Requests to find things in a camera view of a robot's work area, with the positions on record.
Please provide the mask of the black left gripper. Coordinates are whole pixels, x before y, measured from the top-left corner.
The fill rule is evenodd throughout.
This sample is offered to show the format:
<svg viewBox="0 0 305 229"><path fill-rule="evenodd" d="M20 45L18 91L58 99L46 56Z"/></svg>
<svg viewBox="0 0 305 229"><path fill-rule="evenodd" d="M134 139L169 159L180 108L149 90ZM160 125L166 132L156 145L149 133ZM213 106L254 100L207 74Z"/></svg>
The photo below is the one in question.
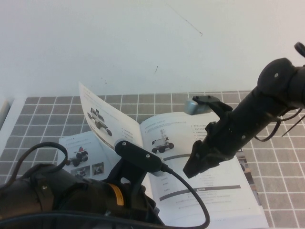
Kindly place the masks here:
<svg viewBox="0 0 305 229"><path fill-rule="evenodd" d="M123 185L124 214L122 224L131 229L163 229L155 201L146 195L143 185Z"/></svg>

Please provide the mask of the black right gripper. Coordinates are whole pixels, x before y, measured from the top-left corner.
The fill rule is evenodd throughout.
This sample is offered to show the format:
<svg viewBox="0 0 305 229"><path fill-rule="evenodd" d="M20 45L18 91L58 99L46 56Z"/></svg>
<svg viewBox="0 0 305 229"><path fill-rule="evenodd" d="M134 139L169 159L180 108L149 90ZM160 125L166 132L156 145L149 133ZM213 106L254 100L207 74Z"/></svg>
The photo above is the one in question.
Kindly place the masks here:
<svg viewBox="0 0 305 229"><path fill-rule="evenodd" d="M232 159L253 138L253 110L216 109L219 121L208 124L207 136L193 144L183 172L188 178L201 174L219 163Z"/></svg>

